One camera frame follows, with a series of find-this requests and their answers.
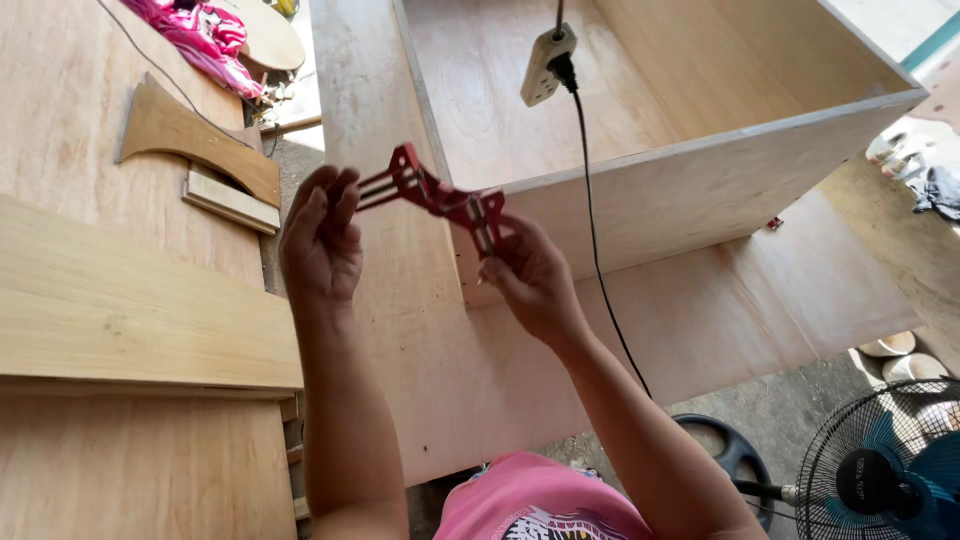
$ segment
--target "electric fan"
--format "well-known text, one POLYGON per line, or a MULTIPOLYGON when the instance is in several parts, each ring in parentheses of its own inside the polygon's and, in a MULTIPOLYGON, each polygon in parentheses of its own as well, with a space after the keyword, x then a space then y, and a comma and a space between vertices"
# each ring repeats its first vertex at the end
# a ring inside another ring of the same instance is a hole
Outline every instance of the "electric fan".
MULTIPOLYGON (((731 473, 725 461, 738 456, 730 455, 730 441, 742 435, 713 419, 684 416, 677 418, 681 424, 707 424, 724 436, 728 449, 717 460, 731 473)), ((742 443, 733 446, 751 457, 742 443)), ((960 380, 875 388, 830 414, 806 451, 796 485, 758 479, 733 483, 761 497, 765 511, 758 518, 764 523, 766 517, 766 528, 773 500, 795 505, 804 540, 960 540, 960 380)))

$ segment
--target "right hand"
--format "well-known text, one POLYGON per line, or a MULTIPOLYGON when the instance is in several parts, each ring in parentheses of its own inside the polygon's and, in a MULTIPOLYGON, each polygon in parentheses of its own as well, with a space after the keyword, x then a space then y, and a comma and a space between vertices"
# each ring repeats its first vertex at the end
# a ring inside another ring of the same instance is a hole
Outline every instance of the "right hand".
POLYGON ((535 221, 501 214, 514 232, 504 236, 498 257, 480 265, 480 279, 500 290, 520 325, 550 347, 589 332, 564 254, 535 221))

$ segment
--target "red corner clamp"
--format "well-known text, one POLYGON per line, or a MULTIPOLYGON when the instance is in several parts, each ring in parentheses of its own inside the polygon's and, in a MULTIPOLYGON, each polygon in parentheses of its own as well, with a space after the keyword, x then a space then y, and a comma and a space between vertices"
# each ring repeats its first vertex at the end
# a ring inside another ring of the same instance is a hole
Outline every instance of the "red corner clamp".
POLYGON ((387 170, 359 186, 357 211, 406 199, 470 231, 480 257, 496 254, 500 245, 500 211, 505 202, 503 191, 461 191, 440 182, 420 164, 412 143, 397 146, 387 170))

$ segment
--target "black fan stand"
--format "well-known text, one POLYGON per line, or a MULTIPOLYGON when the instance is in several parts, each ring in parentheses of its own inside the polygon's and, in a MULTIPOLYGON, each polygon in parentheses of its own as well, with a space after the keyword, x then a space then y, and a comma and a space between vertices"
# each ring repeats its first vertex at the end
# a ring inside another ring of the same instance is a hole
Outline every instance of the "black fan stand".
POLYGON ((709 416, 678 414, 673 417, 673 420, 681 426, 684 424, 706 426, 723 437, 723 452, 713 459, 730 475, 733 485, 740 493, 760 497, 760 506, 763 508, 760 509, 756 519, 760 522, 763 530, 769 532, 774 518, 774 501, 783 501, 782 488, 771 485, 767 468, 763 465, 763 460, 760 459, 760 455, 754 450, 753 445, 739 431, 709 416), (736 466, 741 461, 754 471, 756 481, 736 479, 736 466))

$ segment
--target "plywood cabinet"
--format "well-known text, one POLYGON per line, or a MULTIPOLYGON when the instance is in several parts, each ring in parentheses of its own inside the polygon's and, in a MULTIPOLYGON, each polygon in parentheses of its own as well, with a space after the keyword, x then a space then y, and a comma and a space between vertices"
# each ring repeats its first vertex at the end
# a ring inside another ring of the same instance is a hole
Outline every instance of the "plywood cabinet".
MULTIPOLYGON (((591 276, 583 154, 565 92, 520 84, 556 2, 396 0, 439 175, 501 187, 591 276)), ((602 270, 754 233, 925 91, 817 0, 568 0, 602 270)), ((469 236, 452 231, 469 306, 469 236)))

